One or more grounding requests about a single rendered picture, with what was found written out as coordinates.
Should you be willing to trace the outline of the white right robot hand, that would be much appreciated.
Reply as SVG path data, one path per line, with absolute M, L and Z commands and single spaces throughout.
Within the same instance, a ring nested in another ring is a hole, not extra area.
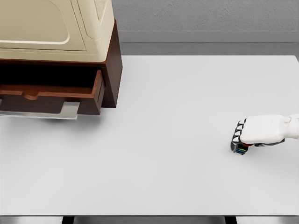
M 285 141 L 287 126 L 290 119 L 282 115 L 249 116 L 238 122 L 231 140 L 231 150 L 234 152 L 238 143 L 264 147 L 273 146 Z

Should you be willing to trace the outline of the brown wooden drawer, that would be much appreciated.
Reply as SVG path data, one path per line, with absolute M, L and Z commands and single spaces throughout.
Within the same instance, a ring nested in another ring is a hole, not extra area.
M 105 88 L 98 69 L 0 77 L 0 111 L 58 114 L 63 103 L 77 102 L 78 114 L 100 115 Z

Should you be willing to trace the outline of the brown wooden cabinet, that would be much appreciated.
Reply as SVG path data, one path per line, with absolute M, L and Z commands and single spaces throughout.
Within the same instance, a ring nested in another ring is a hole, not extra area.
M 0 64 L 92 67 L 101 69 L 106 84 L 101 106 L 104 108 L 116 108 L 123 68 L 117 22 L 114 23 L 107 57 L 106 60 L 103 62 L 5 59 L 0 56 Z

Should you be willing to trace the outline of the cream appliance on cabinet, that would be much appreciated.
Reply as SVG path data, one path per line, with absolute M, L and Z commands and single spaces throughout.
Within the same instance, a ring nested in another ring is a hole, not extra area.
M 116 21 L 112 0 L 0 0 L 0 58 L 103 62 Z

